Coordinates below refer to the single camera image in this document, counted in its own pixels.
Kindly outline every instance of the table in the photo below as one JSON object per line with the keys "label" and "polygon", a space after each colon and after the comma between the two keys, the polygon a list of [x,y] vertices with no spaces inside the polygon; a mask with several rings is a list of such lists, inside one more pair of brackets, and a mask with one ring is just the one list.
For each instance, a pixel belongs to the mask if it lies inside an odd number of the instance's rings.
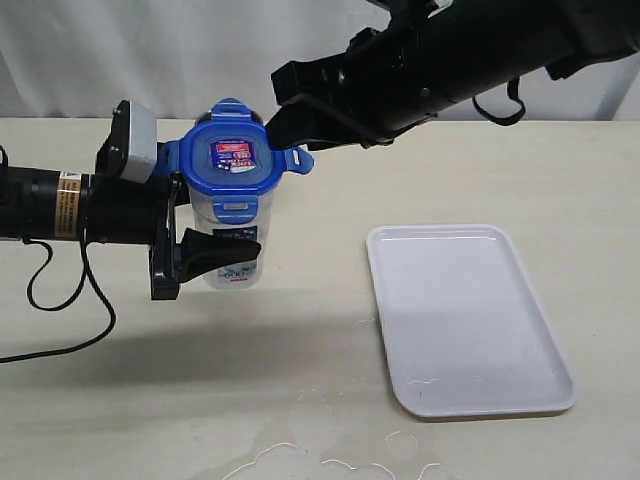
{"label": "table", "polygon": [[[161,140],[191,121],[161,121]],[[0,121],[11,163],[90,172],[109,122]],[[316,154],[275,199],[255,289],[149,301],[146,249],[92,246],[119,315],[67,357],[0,367],[3,480],[637,479],[640,471],[640,124],[433,123],[388,148]],[[190,212],[180,212],[181,226]],[[374,227],[489,223],[518,246],[574,371],[552,418],[425,423],[386,379],[364,241]],[[56,244],[36,293],[73,290]],[[59,314],[24,298],[44,253],[4,244],[0,353],[103,328],[89,292]]]}

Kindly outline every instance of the white curtain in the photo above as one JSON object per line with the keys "label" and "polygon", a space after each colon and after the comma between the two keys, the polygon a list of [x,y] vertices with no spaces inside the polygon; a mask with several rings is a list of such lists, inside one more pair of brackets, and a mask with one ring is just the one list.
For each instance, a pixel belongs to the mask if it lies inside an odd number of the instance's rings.
{"label": "white curtain", "polygon": [[[0,116],[106,117],[128,98],[194,118],[234,96],[268,118],[271,72],[342,52],[387,22],[365,0],[0,0]],[[523,81],[527,118],[613,118],[634,68],[598,65],[557,83],[535,72]],[[482,101],[513,109],[504,89]],[[479,117],[467,102],[443,118]]]}

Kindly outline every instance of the plastic tray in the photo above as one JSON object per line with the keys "label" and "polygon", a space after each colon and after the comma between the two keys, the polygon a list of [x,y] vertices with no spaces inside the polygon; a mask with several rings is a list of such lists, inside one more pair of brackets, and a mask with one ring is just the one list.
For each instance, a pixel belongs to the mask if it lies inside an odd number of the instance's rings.
{"label": "plastic tray", "polygon": [[559,413],[576,390],[508,236],[390,226],[367,249],[391,383],[425,418]]}

